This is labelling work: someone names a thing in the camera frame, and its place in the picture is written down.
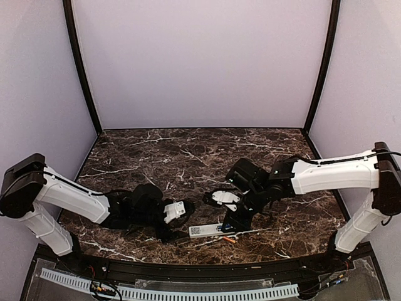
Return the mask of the orange battery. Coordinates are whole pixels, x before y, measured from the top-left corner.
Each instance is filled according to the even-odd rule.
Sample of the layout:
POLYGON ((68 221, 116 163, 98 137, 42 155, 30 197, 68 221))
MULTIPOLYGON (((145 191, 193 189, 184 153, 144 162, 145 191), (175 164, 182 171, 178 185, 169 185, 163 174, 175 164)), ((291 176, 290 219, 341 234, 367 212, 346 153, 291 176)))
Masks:
POLYGON ((228 237, 225 237, 225 236, 223 236, 222 239, 225 240, 225 241, 228 241, 230 243, 233 243, 233 244, 235 244, 237 242, 235 239, 228 238, 228 237))

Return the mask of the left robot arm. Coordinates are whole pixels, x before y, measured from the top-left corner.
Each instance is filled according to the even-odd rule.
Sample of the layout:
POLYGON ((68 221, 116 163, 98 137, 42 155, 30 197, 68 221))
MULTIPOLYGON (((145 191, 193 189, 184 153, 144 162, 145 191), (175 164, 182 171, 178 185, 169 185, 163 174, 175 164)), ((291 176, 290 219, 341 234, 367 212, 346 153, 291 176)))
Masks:
POLYGON ((47 212, 53 204, 78 214, 103 228, 133 231, 151 227, 166 243, 183 236, 179 227, 194 213, 186 200, 164 199, 153 184, 138 185, 133 191, 116 189, 100 193, 58 174, 35 153, 4 173, 1 186, 1 216, 22 222, 75 273, 88 269, 88 259, 78 250, 79 242, 47 212))

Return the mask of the white remote control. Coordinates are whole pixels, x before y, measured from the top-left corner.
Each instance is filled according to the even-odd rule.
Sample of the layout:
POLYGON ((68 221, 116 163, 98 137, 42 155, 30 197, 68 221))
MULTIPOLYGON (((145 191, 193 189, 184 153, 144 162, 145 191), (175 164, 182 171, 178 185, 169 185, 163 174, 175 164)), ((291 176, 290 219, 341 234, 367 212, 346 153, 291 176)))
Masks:
POLYGON ((205 224, 200 226, 190 226, 189 236, 190 238, 204 238, 225 235, 223 231, 217 229, 218 225, 219 224, 205 224))

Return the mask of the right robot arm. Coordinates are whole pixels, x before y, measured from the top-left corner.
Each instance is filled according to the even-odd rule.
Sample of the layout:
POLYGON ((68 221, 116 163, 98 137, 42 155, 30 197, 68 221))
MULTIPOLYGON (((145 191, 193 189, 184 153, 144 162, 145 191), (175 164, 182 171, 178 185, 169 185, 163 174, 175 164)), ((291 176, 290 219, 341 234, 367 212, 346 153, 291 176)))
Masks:
POLYGON ((366 188, 369 194, 345 226, 336 231, 320 267, 333 272, 368 234, 388 217, 400 214, 400 167, 385 142, 372 150, 346 157, 308 160, 293 156, 276 161, 269 172, 239 159, 226 176, 242 192, 235 209, 228 209, 224 225, 247 231, 255 214, 283 198, 315 191, 366 188))

